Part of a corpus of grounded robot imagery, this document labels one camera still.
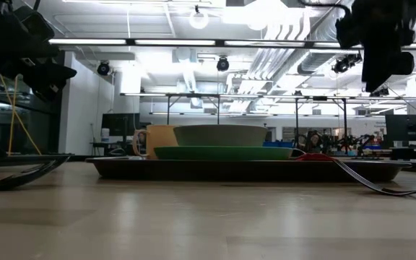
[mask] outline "green plate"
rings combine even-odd
[[[293,152],[279,147],[157,147],[160,160],[288,160]]]

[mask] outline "glass wall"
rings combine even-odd
[[[17,89],[11,79],[4,78],[4,83],[6,86],[0,80],[0,148],[9,151],[12,123],[9,98],[12,102],[15,97],[15,111],[41,153],[57,152],[61,97],[53,103],[44,103],[33,94],[23,78],[18,79]],[[23,155],[38,153],[16,116],[13,121],[12,152]]]

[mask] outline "red object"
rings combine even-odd
[[[330,156],[323,155],[323,154],[305,154],[301,155],[300,157],[296,158],[299,161],[329,161],[332,162],[334,159]]]

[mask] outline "computer monitor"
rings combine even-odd
[[[389,141],[416,141],[416,115],[385,115]]]
[[[110,129],[111,137],[134,135],[140,129],[138,113],[110,113],[102,115],[102,128]]]

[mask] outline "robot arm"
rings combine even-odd
[[[37,11],[28,6],[13,10],[11,0],[0,0],[0,74],[23,75],[35,95],[52,101],[76,71],[56,64],[60,50],[49,40],[54,31]]]
[[[345,16],[335,25],[337,39],[343,49],[358,44],[364,47],[362,81],[366,92],[377,90],[391,75],[413,72],[413,55],[401,48],[415,40],[416,0],[354,0],[352,12],[341,5],[299,2],[345,10]]]

